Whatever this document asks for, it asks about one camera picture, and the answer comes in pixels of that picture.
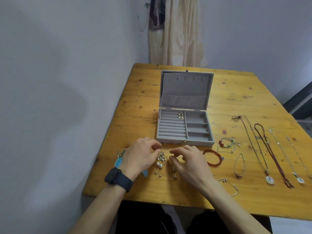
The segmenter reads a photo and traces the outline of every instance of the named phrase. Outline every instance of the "round pendant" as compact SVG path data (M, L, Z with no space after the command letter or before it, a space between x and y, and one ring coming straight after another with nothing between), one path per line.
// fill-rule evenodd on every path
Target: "round pendant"
M297 181L302 184L305 182L301 177L297 177Z
M272 178L272 177L269 177L269 176L267 176L266 177L266 181L267 181L267 183L269 183L270 185L273 185L275 182L274 182L274 179Z

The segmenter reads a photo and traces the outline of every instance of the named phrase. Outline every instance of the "curtain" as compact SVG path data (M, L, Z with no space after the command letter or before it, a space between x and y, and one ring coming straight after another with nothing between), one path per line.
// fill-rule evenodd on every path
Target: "curtain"
M150 19L157 18L159 0L151 0ZM199 0L162 0L163 29L149 26L152 64L204 67L207 65L201 40Z

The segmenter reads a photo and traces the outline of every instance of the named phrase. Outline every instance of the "hand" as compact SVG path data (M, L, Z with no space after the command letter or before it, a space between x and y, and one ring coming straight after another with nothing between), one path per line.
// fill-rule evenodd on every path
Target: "hand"
M170 150L170 153L174 154L169 159L179 174L200 192L207 185L216 183L204 155L195 146L185 145ZM180 155L185 163L180 163L176 158Z
M161 143L157 140L150 138L147 138L147 140L145 138L137 139L127 148L119 169L134 181L141 172L155 163L161 147Z

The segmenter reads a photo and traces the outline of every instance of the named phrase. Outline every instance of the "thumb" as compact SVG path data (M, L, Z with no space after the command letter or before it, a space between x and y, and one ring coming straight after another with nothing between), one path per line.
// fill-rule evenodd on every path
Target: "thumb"
M170 159L171 163L173 164L173 166L175 166L175 168L178 171L181 171L183 169L182 163L180 163L179 160L176 157L170 156L169 159Z
M152 153L152 157L153 157L154 159L156 159L156 158L158 157L158 154L160 153L160 151L161 151L161 149L156 149L156 150L154 151L154 153Z

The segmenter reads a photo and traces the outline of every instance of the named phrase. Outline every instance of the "jewelry box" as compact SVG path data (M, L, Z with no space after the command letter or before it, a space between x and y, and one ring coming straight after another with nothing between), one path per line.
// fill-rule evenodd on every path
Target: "jewelry box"
M201 145L215 142L207 114L213 73L161 71L157 140Z

